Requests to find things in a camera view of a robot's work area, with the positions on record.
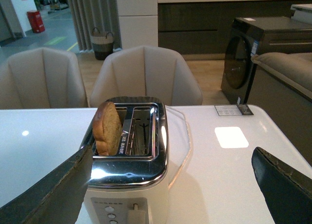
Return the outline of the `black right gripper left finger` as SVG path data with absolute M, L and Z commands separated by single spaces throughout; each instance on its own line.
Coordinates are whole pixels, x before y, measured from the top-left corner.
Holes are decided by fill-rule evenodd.
M 2 224 L 74 224 L 91 178 L 92 146 L 84 146 L 0 209 Z

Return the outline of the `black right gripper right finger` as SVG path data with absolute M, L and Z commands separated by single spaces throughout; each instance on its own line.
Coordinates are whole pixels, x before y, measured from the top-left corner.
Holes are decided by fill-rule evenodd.
M 312 180 L 274 155 L 257 147 L 252 167 L 276 224 L 312 222 Z

